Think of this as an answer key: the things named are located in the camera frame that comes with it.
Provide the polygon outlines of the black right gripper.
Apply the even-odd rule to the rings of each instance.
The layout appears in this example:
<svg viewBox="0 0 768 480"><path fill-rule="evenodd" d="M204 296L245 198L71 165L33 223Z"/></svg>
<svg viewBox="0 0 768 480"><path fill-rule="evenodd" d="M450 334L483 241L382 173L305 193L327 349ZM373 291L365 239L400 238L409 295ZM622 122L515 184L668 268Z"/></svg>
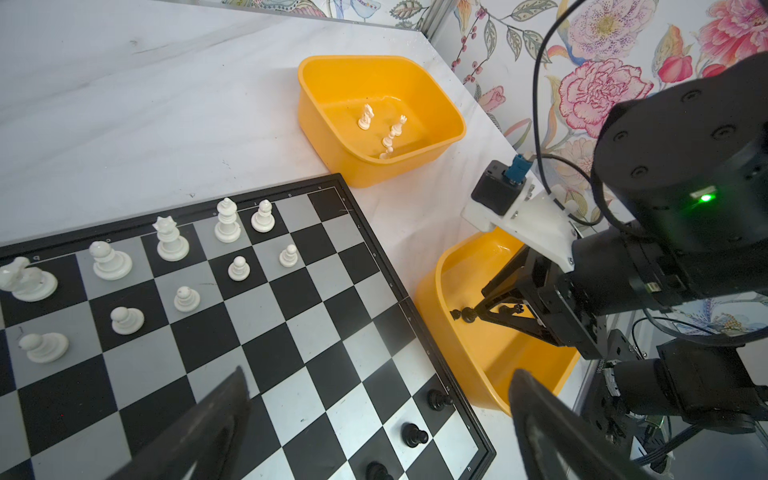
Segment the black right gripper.
<svg viewBox="0 0 768 480"><path fill-rule="evenodd" d="M531 248L515 253L481 293L481 320L573 347L586 360L605 357L605 319L588 309L568 274Z"/></svg>

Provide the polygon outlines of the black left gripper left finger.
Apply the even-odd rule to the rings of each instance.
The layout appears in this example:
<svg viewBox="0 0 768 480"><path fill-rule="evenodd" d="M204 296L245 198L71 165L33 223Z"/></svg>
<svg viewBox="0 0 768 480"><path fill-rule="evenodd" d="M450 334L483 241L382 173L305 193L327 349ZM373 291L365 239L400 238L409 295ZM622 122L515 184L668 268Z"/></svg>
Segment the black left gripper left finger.
<svg viewBox="0 0 768 480"><path fill-rule="evenodd" d="M250 400L238 367L113 479L232 479Z"/></svg>

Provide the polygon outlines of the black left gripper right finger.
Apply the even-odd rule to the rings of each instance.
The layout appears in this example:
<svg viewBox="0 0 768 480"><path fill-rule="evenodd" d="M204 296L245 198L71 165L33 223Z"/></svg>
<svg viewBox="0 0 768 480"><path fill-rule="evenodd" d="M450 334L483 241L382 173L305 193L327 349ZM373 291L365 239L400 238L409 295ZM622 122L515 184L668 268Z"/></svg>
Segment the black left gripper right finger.
<svg viewBox="0 0 768 480"><path fill-rule="evenodd" d="M523 369L514 372L509 405L529 479L647 479L643 468L577 416Z"/></svg>

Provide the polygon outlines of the black chess piece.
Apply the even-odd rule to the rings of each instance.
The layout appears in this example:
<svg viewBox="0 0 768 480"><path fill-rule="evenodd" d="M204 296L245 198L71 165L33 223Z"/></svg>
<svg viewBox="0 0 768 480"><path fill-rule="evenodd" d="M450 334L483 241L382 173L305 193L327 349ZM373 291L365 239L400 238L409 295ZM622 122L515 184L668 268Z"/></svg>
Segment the black chess piece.
<svg viewBox="0 0 768 480"><path fill-rule="evenodd" d="M450 311L450 315L454 320L462 320L465 323L474 323L478 319L477 312L470 307L461 310L453 309Z"/></svg>

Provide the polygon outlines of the yellow tray with black pieces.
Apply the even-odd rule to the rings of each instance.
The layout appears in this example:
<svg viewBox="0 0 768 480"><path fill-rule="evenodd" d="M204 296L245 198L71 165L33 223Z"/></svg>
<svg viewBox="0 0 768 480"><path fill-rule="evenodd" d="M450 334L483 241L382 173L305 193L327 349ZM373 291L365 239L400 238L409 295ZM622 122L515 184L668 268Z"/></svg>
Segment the yellow tray with black pieces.
<svg viewBox="0 0 768 480"><path fill-rule="evenodd" d="M472 307L481 288L523 247L506 232L477 233L445 251L420 282L414 302L470 404L510 413L514 372L529 371L557 395L577 361L574 348L559 348L516 330L477 320L455 320L450 312Z"/></svg>

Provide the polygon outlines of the yellow tray with white pieces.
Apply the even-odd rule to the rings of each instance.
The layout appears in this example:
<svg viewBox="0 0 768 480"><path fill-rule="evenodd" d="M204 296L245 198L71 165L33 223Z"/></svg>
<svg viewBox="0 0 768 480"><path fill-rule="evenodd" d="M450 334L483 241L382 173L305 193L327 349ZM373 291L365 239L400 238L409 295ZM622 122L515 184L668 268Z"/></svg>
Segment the yellow tray with white pieces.
<svg viewBox="0 0 768 480"><path fill-rule="evenodd" d="M298 122L328 170L367 188L420 168L466 134L458 108L419 64L400 56L311 56L298 67ZM375 113L358 127L363 106ZM380 159L390 127L408 120Z"/></svg>

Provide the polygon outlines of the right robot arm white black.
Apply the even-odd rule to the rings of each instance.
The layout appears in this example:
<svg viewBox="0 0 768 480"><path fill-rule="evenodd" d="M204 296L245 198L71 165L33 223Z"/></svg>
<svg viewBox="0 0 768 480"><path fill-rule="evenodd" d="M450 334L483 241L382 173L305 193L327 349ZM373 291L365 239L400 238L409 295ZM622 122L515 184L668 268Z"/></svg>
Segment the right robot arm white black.
<svg viewBox="0 0 768 480"><path fill-rule="evenodd" d="M632 221L578 235L530 162L491 162L465 207L478 229L522 249L453 312L587 359L615 352L611 314L767 290L767 57L613 107L589 174L598 206L613 193Z"/></svg>

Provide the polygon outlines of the black pawn on board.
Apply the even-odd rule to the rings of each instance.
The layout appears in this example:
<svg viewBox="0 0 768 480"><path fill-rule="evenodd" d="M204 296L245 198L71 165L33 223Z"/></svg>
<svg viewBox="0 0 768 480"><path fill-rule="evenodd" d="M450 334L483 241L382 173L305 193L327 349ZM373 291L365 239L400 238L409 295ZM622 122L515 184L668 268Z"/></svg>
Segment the black pawn on board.
<svg viewBox="0 0 768 480"><path fill-rule="evenodd" d="M401 428L403 443L409 448L417 448L429 442L429 434L414 423L405 423Z"/></svg>
<svg viewBox="0 0 768 480"><path fill-rule="evenodd" d="M453 399L447 393L438 389L430 389L427 393L427 404L433 411L442 411L454 404Z"/></svg>
<svg viewBox="0 0 768 480"><path fill-rule="evenodd" d="M366 480L393 480L385 465L380 462L371 462L367 465L365 471Z"/></svg>

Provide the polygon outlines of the white pawn on board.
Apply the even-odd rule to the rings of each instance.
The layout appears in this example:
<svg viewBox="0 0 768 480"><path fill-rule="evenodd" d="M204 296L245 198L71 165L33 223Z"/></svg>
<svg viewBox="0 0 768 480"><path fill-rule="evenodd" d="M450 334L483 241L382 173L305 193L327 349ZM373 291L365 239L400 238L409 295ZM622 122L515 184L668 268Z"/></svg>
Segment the white pawn on board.
<svg viewBox="0 0 768 480"><path fill-rule="evenodd" d="M118 335L132 335L145 322L143 312L137 308L117 307L110 313L112 330Z"/></svg>
<svg viewBox="0 0 768 480"><path fill-rule="evenodd" d="M200 294L196 290L188 286L182 286L177 289L173 303L179 312L187 313L196 310L200 301Z"/></svg>
<svg viewBox="0 0 768 480"><path fill-rule="evenodd" d="M278 260L285 268L292 268L298 262L298 249L294 244L289 244L279 254Z"/></svg>
<svg viewBox="0 0 768 480"><path fill-rule="evenodd" d="M47 364L60 359L69 348L68 338L56 332L27 334L18 342L27 358L36 364Z"/></svg>
<svg viewBox="0 0 768 480"><path fill-rule="evenodd" d="M250 265L244 256L236 256L228 267L228 276L235 282L245 281L251 272Z"/></svg>

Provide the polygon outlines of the white queen on board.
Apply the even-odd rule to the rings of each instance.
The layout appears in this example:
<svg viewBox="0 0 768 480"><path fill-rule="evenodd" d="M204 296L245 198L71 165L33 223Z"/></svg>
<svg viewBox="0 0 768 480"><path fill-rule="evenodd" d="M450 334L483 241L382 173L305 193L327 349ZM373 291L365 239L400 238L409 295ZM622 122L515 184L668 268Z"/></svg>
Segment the white queen on board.
<svg viewBox="0 0 768 480"><path fill-rule="evenodd" d="M183 260L189 253L190 247L187 239L183 237L177 227L177 223L171 216L158 216L153 228L157 232L159 243L158 255L165 261L177 262Z"/></svg>

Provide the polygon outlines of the white knight on board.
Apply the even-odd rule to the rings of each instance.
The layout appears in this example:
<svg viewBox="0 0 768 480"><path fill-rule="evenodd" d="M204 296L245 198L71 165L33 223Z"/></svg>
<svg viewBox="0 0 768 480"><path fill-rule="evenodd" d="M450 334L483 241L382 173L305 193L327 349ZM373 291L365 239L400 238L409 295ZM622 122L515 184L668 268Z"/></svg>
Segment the white knight on board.
<svg viewBox="0 0 768 480"><path fill-rule="evenodd" d="M58 287L57 278L38 267L32 267L26 257L16 257L1 268L1 290L10 292L23 302L37 302L50 297Z"/></svg>

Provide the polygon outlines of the black and silver chessboard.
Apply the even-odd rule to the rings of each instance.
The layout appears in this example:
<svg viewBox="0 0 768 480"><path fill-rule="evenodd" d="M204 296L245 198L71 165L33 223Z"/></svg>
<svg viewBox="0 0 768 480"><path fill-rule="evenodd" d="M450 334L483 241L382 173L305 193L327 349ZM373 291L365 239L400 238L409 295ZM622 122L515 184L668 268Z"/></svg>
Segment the black and silver chessboard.
<svg viewBox="0 0 768 480"><path fill-rule="evenodd" d="M272 203L274 228L250 223ZM201 402L236 368L250 400L237 479L363 479L371 462L393 479L479 479L494 448L432 341L409 294L339 175L238 195L242 233L215 234L217 202L169 212L189 243L157 253L156 214L8 245L53 274L38 302L1 295L1 475L5 479L106 479ZM93 270L89 246L127 253L116 281ZM298 262L283 267L289 244ZM235 282L236 256L250 265ZM179 287L201 297L174 307ZM110 313L137 308L144 325L112 330ZM19 347L27 334L61 333L67 352L47 364ZM433 411L430 389L454 404ZM405 423L429 434L407 447Z"/></svg>

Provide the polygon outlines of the white pawn in tray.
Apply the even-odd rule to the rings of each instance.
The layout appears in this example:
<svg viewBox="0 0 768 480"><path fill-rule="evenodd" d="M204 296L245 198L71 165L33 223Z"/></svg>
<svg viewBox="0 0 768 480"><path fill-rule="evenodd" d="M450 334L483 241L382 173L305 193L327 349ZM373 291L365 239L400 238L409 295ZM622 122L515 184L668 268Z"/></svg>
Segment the white pawn in tray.
<svg viewBox="0 0 768 480"><path fill-rule="evenodd" d="M382 145L385 147L384 151L380 154L380 159L388 159L390 155L393 153L393 138L390 136L387 136L382 139Z"/></svg>

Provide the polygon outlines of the white bishop beside king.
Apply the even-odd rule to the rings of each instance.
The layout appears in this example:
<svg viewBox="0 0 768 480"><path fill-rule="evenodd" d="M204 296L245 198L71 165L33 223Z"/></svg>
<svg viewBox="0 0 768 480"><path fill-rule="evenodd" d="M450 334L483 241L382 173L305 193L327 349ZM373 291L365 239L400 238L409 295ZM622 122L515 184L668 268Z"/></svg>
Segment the white bishop beside king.
<svg viewBox="0 0 768 480"><path fill-rule="evenodd" d="M258 233L268 233L275 225L275 218L272 213L272 203L264 199L258 206L257 210L252 214L250 223L252 228Z"/></svg>

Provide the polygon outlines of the white knight in tray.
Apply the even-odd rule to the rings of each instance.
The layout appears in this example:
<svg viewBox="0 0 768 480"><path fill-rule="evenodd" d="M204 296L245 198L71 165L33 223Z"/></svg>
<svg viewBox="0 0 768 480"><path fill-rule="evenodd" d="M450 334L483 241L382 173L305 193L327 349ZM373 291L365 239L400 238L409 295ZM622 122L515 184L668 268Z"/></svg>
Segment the white knight in tray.
<svg viewBox="0 0 768 480"><path fill-rule="evenodd" d="M360 119L357 121L358 127L362 130L368 130L371 127L372 120L375 116L373 108L369 104L363 106L363 111Z"/></svg>

